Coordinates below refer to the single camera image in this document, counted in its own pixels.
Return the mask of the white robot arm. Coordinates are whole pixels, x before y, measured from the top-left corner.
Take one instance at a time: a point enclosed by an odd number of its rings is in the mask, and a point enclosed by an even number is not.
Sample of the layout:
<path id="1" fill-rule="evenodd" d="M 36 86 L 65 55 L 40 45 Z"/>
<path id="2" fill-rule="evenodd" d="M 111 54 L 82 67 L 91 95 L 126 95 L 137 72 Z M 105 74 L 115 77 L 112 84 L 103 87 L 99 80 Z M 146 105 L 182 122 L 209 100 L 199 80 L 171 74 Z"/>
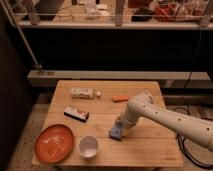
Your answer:
<path id="1" fill-rule="evenodd" d="M 213 122 L 167 110 L 153 104 L 150 92 L 130 97 L 116 123 L 131 129 L 140 117 L 150 119 L 213 152 Z"/>

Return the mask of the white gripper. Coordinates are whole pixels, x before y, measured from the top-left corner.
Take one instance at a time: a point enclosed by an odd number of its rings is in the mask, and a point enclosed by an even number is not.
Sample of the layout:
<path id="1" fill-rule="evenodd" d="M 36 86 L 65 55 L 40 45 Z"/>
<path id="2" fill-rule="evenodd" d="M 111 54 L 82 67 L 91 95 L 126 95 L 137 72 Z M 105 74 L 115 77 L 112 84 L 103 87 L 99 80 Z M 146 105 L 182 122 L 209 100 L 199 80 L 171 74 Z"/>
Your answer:
<path id="1" fill-rule="evenodd" d="M 131 129 L 136 125 L 136 118 L 129 112 L 122 112 L 115 120 L 116 124 L 121 124 L 125 129 Z"/>

